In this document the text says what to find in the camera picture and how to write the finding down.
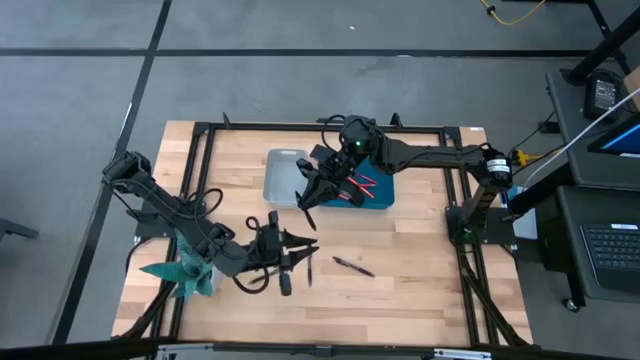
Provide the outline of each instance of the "silver tray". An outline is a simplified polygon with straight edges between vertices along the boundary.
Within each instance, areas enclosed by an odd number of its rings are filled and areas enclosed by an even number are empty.
[[[285,209],[297,207],[295,192],[302,194],[307,186],[307,179],[296,166],[300,158],[307,159],[304,150],[269,150],[263,190],[263,197],[269,204]]]

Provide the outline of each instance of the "concrete floor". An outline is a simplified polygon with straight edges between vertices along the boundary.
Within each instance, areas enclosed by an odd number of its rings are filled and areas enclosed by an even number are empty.
[[[503,18],[532,6],[494,2]],[[0,47],[146,48],[161,4],[0,0]],[[640,1],[598,4],[615,26]],[[471,0],[181,0],[171,7],[160,48],[589,49],[601,39],[587,6],[576,4],[545,5],[506,28]],[[623,51],[637,67],[640,35]],[[495,147],[508,149],[551,112],[544,74],[575,63],[156,58],[128,148],[154,160],[167,120],[219,120],[226,111],[232,121],[291,122],[333,113],[387,119],[399,112],[406,124],[485,127]],[[0,347],[48,341],[141,64],[137,57],[0,57],[0,217],[41,230],[38,240],[10,236],[0,244]],[[525,148],[543,152],[559,143],[558,136],[537,135]],[[108,338],[134,228],[112,202],[70,341]],[[637,358],[640,323],[633,319],[640,318],[640,305],[589,300],[571,314],[559,304],[568,294],[564,277],[535,264],[519,271],[537,344]]]

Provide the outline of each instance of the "teal fabric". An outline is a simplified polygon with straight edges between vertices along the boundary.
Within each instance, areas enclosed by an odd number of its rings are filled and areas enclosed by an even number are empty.
[[[211,296],[211,276],[213,263],[207,263],[202,256],[196,253],[180,232],[176,231],[178,238],[178,254],[180,262],[157,263],[147,265],[140,270],[159,277],[163,280],[178,283],[172,297],[184,297],[188,299],[195,291],[202,295]]]

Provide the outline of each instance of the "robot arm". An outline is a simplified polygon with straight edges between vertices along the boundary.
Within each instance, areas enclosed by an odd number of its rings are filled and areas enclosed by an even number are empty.
[[[247,219],[247,226],[256,230],[256,238],[248,245],[233,240],[233,230],[206,219],[205,211],[198,212],[202,199],[192,202],[171,196],[156,184],[150,175],[149,160],[136,152],[126,152],[111,162],[103,171],[103,182],[122,194],[134,194],[150,204],[172,228],[179,231],[189,245],[206,262],[212,262],[220,272],[236,276],[241,272],[278,266],[283,295],[291,294],[288,272],[305,257],[316,251],[310,245],[315,239],[294,236],[280,231],[277,212],[269,213],[269,223],[259,226],[257,219]],[[306,247],[298,251],[285,248]]]
[[[332,151],[317,145],[311,156],[318,168],[304,159],[298,168],[307,178],[307,187],[299,196],[298,207],[307,211],[340,195],[357,206],[364,196],[359,187],[348,181],[355,168],[369,158],[377,171],[393,175],[406,168],[443,168],[467,171],[480,184],[472,201],[465,204],[463,219],[470,228],[484,227],[484,214],[495,196],[512,185],[511,161],[489,144],[451,147],[413,146],[388,138],[374,119],[347,116],[339,136],[341,148]]]

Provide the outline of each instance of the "desk caster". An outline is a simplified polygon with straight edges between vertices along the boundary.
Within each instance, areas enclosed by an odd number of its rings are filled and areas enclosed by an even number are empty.
[[[564,307],[565,307],[567,310],[571,311],[572,313],[577,313],[578,311],[580,311],[580,307],[579,307],[579,306],[576,306],[576,305],[573,303],[573,300],[571,300],[571,299],[564,299],[564,300],[562,300],[562,305],[564,305]]]

